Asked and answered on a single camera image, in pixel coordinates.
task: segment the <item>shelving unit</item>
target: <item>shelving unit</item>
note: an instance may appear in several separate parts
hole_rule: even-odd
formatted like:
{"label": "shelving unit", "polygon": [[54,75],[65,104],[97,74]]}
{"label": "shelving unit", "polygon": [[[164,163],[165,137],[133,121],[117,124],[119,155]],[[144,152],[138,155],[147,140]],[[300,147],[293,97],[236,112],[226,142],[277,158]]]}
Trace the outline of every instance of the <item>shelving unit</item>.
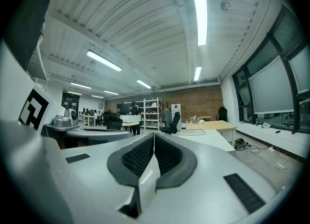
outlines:
{"label": "shelving unit", "polygon": [[136,104],[139,105],[141,110],[143,110],[143,113],[141,113],[141,120],[143,121],[143,127],[144,130],[146,128],[156,128],[160,129],[162,124],[162,99],[153,99],[153,100],[143,100],[143,101],[136,101]]}

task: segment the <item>window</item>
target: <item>window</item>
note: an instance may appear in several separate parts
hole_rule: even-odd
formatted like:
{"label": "window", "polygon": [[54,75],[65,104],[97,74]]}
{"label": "window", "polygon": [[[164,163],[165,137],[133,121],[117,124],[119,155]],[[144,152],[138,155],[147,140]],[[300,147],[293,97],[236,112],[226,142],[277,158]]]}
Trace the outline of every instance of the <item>window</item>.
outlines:
{"label": "window", "polygon": [[249,79],[255,114],[293,112],[293,95],[284,65],[278,57]]}
{"label": "window", "polygon": [[240,121],[310,133],[310,45],[285,7],[233,79]]}
{"label": "window", "polygon": [[304,34],[300,24],[289,11],[286,11],[284,14],[273,36],[281,46],[284,56],[304,40]]}
{"label": "window", "polygon": [[277,50],[272,45],[271,41],[268,41],[263,49],[255,56],[255,58],[249,62],[248,71],[250,76],[259,72],[269,63],[271,63],[278,56]]}
{"label": "window", "polygon": [[310,89],[310,47],[306,45],[295,57],[290,60],[298,93]]}

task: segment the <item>ceiling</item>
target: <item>ceiling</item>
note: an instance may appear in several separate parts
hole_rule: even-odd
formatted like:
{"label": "ceiling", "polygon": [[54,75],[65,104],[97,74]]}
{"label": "ceiling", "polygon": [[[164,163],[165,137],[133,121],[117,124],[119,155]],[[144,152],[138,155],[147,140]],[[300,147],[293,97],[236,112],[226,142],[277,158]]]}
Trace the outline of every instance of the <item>ceiling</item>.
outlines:
{"label": "ceiling", "polygon": [[[222,1],[230,10],[221,9]],[[259,2],[207,0],[207,44],[199,47],[194,0],[51,0],[42,59],[51,80],[65,82],[65,90],[104,97],[111,96],[104,90],[125,96],[194,85],[197,66],[202,66],[197,83],[215,82],[248,43]],[[87,57],[90,49],[123,70]],[[28,71],[44,77],[36,51]]]}

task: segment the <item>black slot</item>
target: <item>black slot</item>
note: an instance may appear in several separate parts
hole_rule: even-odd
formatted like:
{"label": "black slot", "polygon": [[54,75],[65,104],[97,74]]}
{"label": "black slot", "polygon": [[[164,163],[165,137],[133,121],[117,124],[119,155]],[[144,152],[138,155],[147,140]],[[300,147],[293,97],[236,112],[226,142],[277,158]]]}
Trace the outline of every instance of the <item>black slot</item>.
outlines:
{"label": "black slot", "polygon": [[90,156],[86,153],[84,154],[81,154],[81,155],[76,155],[76,156],[72,156],[72,157],[68,157],[66,158],[68,164],[70,163],[73,163],[73,162],[77,162],[77,161],[80,161],[80,160],[84,160],[84,159],[87,159],[87,158],[90,158]]}
{"label": "black slot", "polygon": [[265,202],[239,175],[228,175],[224,179],[250,214],[264,206]]}

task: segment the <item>ceiling light fixture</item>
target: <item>ceiling light fixture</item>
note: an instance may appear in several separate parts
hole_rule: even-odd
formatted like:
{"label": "ceiling light fixture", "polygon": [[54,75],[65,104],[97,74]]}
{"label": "ceiling light fixture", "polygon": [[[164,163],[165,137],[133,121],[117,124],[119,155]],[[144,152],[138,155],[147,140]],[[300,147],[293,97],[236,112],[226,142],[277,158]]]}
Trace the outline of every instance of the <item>ceiling light fixture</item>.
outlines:
{"label": "ceiling light fixture", "polygon": [[198,46],[203,46],[207,43],[208,30],[208,9],[207,0],[194,0],[197,15],[198,26]]}
{"label": "ceiling light fixture", "polygon": [[105,90],[105,92],[106,92],[106,93],[110,93],[110,94],[114,94],[114,95],[118,95],[117,93],[113,93],[113,92],[106,91],[106,90]]}
{"label": "ceiling light fixture", "polygon": [[198,81],[201,71],[202,71],[202,67],[201,66],[200,67],[196,67],[194,81]]}
{"label": "ceiling light fixture", "polygon": [[77,84],[77,83],[71,83],[72,85],[75,85],[75,86],[79,86],[79,87],[83,87],[83,88],[87,88],[87,89],[91,89],[91,87],[88,87],[88,86],[84,86],[84,85],[80,85],[80,84]]}
{"label": "ceiling light fixture", "polygon": [[89,50],[86,55],[92,59],[97,60],[100,63],[103,63],[105,65],[107,65],[108,67],[111,67],[112,69],[116,70],[116,71],[121,71],[122,68],[118,67],[117,65],[111,63],[110,61],[104,59],[103,57],[101,57],[99,54],[94,53],[93,51]]}
{"label": "ceiling light fixture", "polygon": [[76,92],[72,92],[72,91],[68,91],[68,93],[75,94],[75,95],[79,95],[79,96],[82,95],[82,94],[80,94],[80,93],[76,93]]}
{"label": "ceiling light fixture", "polygon": [[103,98],[102,96],[92,96],[92,97],[96,97],[96,98]]}
{"label": "ceiling light fixture", "polygon": [[144,87],[148,88],[148,89],[151,89],[151,86],[147,85],[146,83],[142,82],[141,80],[137,80],[137,82],[139,84],[142,84]]}

